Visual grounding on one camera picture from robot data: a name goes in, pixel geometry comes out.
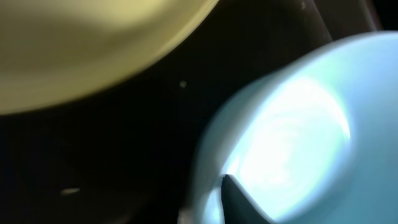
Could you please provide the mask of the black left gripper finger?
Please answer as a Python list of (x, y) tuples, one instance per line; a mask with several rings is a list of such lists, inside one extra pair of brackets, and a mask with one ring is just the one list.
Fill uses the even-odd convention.
[(221, 204), (225, 224), (272, 224), (249, 201), (232, 175), (222, 178)]

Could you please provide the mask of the yellow plate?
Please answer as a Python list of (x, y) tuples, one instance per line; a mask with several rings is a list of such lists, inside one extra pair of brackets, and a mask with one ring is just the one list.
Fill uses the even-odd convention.
[(1, 0), (1, 113), (77, 100), (183, 42), (215, 0)]

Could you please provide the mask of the light blue bowl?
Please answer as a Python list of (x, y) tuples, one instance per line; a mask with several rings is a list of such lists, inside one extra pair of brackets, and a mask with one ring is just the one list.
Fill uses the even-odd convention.
[(198, 145), (193, 223), (232, 175), (272, 223), (397, 222), (397, 32), (325, 45), (232, 96)]

